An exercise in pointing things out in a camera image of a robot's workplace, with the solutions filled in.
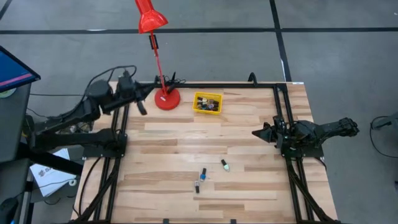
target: wooden table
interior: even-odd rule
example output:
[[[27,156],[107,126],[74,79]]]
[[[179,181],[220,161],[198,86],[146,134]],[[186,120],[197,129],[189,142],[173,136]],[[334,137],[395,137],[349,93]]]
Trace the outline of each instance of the wooden table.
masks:
[[[304,85],[287,86],[294,120],[312,120]],[[273,145],[251,134],[265,121],[272,124],[277,114],[272,89],[179,90],[181,102],[172,111],[156,107],[155,91],[145,103],[148,115],[141,116],[134,104],[130,106],[126,130],[129,142],[121,161],[112,222],[161,223],[169,218],[171,223],[229,223],[231,219],[238,223],[293,223],[285,160]],[[221,114],[194,113],[196,91],[221,93]],[[285,113],[282,94],[280,98]],[[111,120],[112,116],[102,116],[95,129],[110,127]],[[229,164],[230,172],[223,169],[222,159]],[[103,160],[88,180],[82,210],[97,194]],[[82,180],[94,161],[85,162]],[[326,214],[337,218],[325,168],[311,158],[304,159],[304,166],[310,193]],[[196,194],[194,181],[202,168],[207,168],[207,178],[200,185],[200,194]]]

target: computer monitor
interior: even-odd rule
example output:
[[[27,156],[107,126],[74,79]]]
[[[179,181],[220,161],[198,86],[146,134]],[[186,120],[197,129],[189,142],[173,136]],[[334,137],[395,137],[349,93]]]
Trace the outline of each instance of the computer monitor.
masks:
[[[40,75],[0,46],[0,93],[40,80]]]

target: floor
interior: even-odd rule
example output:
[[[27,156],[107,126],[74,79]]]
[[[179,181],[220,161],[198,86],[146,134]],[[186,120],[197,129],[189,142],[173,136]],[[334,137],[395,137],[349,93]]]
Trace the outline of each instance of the floor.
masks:
[[[270,7],[273,0],[152,2],[168,18],[165,28],[170,29],[275,26]],[[345,223],[397,223],[394,181],[398,180],[398,162],[373,149],[369,123],[398,108],[398,29],[355,28],[398,27],[398,1],[275,2],[283,45],[274,32],[256,29],[252,33],[157,34],[164,73],[177,72],[187,80],[244,81],[254,72],[260,81],[289,81],[291,77],[294,82],[305,82],[317,123],[347,116],[361,130],[355,138],[334,138],[324,144],[339,219]],[[137,65],[137,80],[153,80],[157,74],[148,36],[131,30],[137,29],[139,18],[132,0],[0,0],[0,7],[3,4],[7,9],[0,10],[0,44],[41,74],[32,93],[83,93],[91,77],[117,65]],[[288,32],[285,28],[303,29]],[[341,31],[337,28],[354,29],[337,32]],[[87,29],[112,30],[79,34]],[[127,34],[120,34],[119,29],[127,29]],[[29,108],[55,115],[78,100],[31,96]],[[398,156],[393,139],[396,133],[390,127],[374,132],[377,147]],[[33,222],[66,222],[72,203],[69,198],[53,206],[38,203]]]

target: red lamp shade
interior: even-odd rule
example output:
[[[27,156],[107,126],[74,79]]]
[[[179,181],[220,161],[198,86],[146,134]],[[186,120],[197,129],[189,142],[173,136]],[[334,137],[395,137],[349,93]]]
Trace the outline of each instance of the red lamp shade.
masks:
[[[143,34],[168,24],[166,17],[157,12],[150,0],[136,0],[136,4],[141,14],[138,23],[138,32]]]

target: yellow box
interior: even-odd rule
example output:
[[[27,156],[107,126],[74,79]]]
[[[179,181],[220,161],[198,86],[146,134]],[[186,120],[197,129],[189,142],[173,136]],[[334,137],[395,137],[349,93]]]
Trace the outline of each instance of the yellow box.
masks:
[[[207,100],[218,101],[219,102],[218,103],[218,111],[208,111],[208,110],[197,109],[198,97],[206,98]],[[223,95],[221,95],[221,94],[196,92],[195,97],[193,99],[192,109],[199,113],[220,114],[222,104],[223,104]]]

